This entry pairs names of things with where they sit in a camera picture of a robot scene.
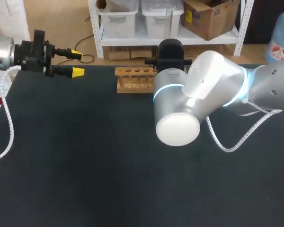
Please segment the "white storage box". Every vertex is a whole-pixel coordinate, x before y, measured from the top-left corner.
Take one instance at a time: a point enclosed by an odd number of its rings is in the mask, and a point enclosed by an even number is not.
[[[146,16],[147,35],[149,38],[164,38],[167,9],[173,10],[170,38],[177,38],[180,17],[184,13],[182,0],[142,0],[142,14]]]
[[[139,0],[131,0],[129,12],[101,12],[98,14],[104,26],[104,32],[109,38],[131,38],[135,35],[136,14],[139,9]]]

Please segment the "black object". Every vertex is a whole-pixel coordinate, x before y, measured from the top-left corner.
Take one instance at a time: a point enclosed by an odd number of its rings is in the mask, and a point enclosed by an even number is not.
[[[82,59],[82,54],[72,53],[71,49],[55,49],[55,46],[45,41],[45,32],[35,30],[34,41],[22,41],[21,45],[15,45],[14,64],[20,65],[22,70],[43,72],[53,77],[54,74],[72,76],[72,67],[62,68],[52,66],[52,58],[56,55],[65,56],[67,59]]]
[[[184,48],[178,39],[165,39],[158,46],[157,59],[146,59],[145,64],[153,65],[161,72],[165,69],[184,70],[184,65],[191,65],[192,60],[184,60]]]
[[[117,94],[115,68],[76,80],[19,72],[0,160],[0,227],[284,227],[284,111],[234,153],[206,123],[183,147],[155,133],[152,94]],[[262,116],[211,114],[233,146]],[[9,127],[0,109],[0,153]]]

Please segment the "white end cap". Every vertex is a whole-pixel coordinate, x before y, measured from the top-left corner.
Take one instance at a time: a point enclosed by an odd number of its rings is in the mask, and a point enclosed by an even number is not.
[[[200,132],[200,122],[187,113],[164,116],[156,126],[158,138],[170,146],[183,146],[194,141]]]
[[[200,54],[190,67],[182,92],[190,98],[205,99],[225,70],[225,58],[215,51]]]

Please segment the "water bottle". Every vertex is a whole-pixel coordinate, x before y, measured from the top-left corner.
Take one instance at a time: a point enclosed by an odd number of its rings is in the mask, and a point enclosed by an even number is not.
[[[266,60],[271,63],[284,58],[284,13],[276,21],[271,41],[266,50]]]

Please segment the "plastic storage bin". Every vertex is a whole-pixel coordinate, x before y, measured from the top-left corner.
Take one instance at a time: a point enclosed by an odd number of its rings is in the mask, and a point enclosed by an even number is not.
[[[184,13],[182,1],[142,0],[142,14],[146,17],[147,35],[149,38],[164,38],[167,9],[173,10],[170,38],[177,38],[180,17]]]
[[[135,21],[139,9],[139,0],[132,0],[130,3],[129,12],[101,12],[97,8],[107,37],[131,38],[135,36]]]
[[[282,13],[274,28],[273,36],[266,50],[266,60],[274,62],[284,58],[284,13]]]

